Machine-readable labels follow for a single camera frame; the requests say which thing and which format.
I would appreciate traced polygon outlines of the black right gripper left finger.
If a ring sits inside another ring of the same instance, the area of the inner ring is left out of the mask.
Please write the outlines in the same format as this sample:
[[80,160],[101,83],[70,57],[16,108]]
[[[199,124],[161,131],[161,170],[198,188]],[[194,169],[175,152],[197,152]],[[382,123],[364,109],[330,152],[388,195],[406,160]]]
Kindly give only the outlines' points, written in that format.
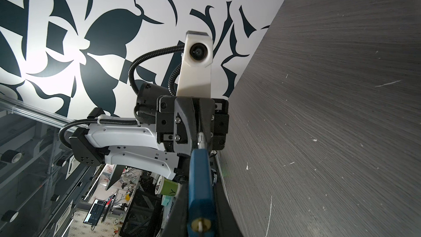
[[175,200],[169,219],[161,234],[162,237],[187,237],[188,197],[189,188],[183,184]]

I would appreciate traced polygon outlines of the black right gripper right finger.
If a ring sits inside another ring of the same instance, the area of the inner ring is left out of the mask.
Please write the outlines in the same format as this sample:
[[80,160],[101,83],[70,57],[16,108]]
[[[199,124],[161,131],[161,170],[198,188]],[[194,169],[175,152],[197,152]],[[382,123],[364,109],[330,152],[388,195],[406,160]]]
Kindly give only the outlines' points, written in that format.
[[214,186],[214,200],[216,205],[216,237],[243,237],[221,181],[218,181]]

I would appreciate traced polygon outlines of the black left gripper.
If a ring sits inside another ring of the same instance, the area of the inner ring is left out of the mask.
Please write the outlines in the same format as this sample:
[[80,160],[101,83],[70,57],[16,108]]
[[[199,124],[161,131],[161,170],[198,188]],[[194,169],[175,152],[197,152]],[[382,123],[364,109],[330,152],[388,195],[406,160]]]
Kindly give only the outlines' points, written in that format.
[[229,101],[225,99],[173,97],[157,100],[157,142],[167,151],[191,155],[197,148],[223,150],[229,131]]

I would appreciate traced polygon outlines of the blue padlock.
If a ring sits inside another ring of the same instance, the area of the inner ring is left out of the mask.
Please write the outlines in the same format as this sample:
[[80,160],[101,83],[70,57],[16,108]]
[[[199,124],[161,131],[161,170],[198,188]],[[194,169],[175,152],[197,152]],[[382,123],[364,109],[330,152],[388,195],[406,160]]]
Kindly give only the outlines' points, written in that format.
[[213,193],[213,177],[209,163],[204,133],[197,136],[197,148],[193,149],[189,171],[189,202],[187,230],[190,237],[214,237],[216,207]]

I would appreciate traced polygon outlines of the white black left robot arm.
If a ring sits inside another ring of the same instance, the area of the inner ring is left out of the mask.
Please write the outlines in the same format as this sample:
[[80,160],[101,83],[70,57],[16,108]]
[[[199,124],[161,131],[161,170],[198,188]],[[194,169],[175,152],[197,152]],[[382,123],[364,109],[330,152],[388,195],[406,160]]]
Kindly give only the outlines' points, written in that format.
[[225,147],[229,124],[225,99],[176,97],[151,83],[140,86],[133,118],[95,108],[74,121],[60,140],[87,166],[127,166],[173,181],[210,180],[211,157]]

